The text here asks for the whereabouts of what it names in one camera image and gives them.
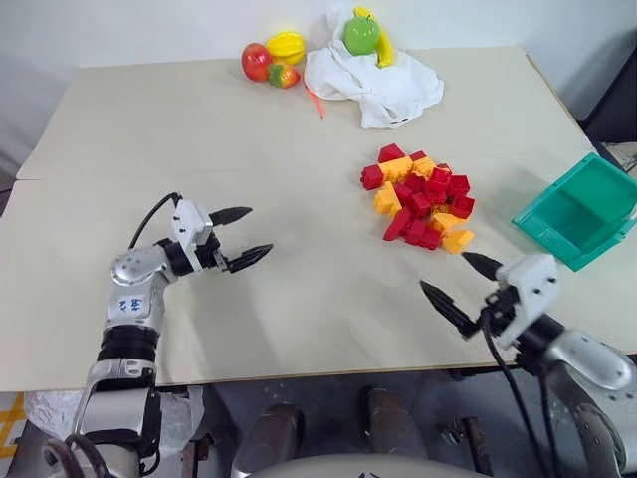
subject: toy apple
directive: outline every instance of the toy apple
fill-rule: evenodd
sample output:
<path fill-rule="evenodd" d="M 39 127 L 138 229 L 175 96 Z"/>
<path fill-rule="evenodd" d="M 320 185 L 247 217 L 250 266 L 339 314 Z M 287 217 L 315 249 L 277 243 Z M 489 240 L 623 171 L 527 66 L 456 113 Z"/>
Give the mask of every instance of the toy apple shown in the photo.
<path fill-rule="evenodd" d="M 268 67 L 271 63 L 272 55 L 259 43 L 251 43 L 241 55 L 243 73 L 253 82 L 264 82 L 268 79 Z"/>
<path fill-rule="evenodd" d="M 343 40 L 352 55 L 369 55 L 376 49 L 380 28 L 370 17 L 354 17 L 345 25 Z"/>

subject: yellow banana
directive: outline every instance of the yellow banana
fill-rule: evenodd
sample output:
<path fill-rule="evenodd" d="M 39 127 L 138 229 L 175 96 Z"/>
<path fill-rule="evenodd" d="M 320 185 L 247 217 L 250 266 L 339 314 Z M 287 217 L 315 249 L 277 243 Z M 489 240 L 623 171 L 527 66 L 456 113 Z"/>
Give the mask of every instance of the yellow banana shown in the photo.
<path fill-rule="evenodd" d="M 380 37 L 378 38 L 378 43 L 376 44 L 376 56 L 378 57 L 378 68 L 389 67 L 394 64 L 394 47 L 391 46 L 391 41 L 389 40 L 389 35 L 378 19 L 374 17 L 374 14 L 367 10 L 365 7 L 354 7 L 354 15 L 356 17 L 369 17 L 374 22 L 378 24 L 378 28 L 380 30 Z"/>

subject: white cloth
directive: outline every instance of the white cloth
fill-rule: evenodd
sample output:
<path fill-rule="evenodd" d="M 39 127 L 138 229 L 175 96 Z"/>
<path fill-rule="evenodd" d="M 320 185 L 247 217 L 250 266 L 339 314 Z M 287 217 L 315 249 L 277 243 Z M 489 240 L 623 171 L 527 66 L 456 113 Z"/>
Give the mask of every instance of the white cloth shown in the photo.
<path fill-rule="evenodd" d="M 361 126 L 396 128 L 440 103 L 444 83 L 436 72 L 406 53 L 396 51 L 390 67 L 376 66 L 376 53 L 353 56 L 342 42 L 351 9 L 327 12 L 332 38 L 327 47 L 308 53 L 305 81 L 324 100 L 352 99 L 360 104 Z"/>

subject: yellow toy block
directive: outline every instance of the yellow toy block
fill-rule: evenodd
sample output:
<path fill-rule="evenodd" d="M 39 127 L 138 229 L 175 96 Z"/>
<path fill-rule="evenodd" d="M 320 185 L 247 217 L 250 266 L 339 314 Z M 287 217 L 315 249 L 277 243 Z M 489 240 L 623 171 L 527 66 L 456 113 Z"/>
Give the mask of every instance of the yellow toy block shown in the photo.
<path fill-rule="evenodd" d="M 432 216 L 441 213 L 449 214 L 451 212 L 451 206 L 449 204 L 432 204 L 429 211 Z"/>
<path fill-rule="evenodd" d="M 374 196 L 374 209 L 378 214 L 389 214 L 391 217 L 402 209 L 391 182 L 385 181 Z"/>
<path fill-rule="evenodd" d="M 383 181 L 398 182 L 404 181 L 407 174 L 411 172 L 414 161 L 409 156 L 399 157 L 391 161 L 378 164 L 382 171 Z"/>
<path fill-rule="evenodd" d="M 460 254 L 475 234 L 471 231 L 454 231 L 442 238 L 442 247 L 451 254 Z"/>
<path fill-rule="evenodd" d="M 414 161 L 413 170 L 416 174 L 419 174 L 427 179 L 431 176 L 431 171 L 436 167 L 436 163 L 429 157 L 425 156 L 422 159 Z"/>
<path fill-rule="evenodd" d="M 431 227 L 443 234 L 446 234 L 451 228 L 464 224 L 467 219 L 461 219 L 453 214 L 447 214 L 445 212 L 439 212 L 431 217 Z"/>

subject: red apple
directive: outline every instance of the red apple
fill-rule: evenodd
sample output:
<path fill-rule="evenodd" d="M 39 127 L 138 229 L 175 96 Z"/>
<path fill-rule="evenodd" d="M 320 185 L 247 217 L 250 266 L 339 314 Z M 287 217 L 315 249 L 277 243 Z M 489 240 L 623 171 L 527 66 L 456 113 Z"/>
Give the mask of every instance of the red apple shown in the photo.
<path fill-rule="evenodd" d="M 259 43 L 251 43 L 241 55 L 243 73 L 253 82 L 264 82 L 268 79 L 268 67 L 271 63 L 272 55 Z"/>

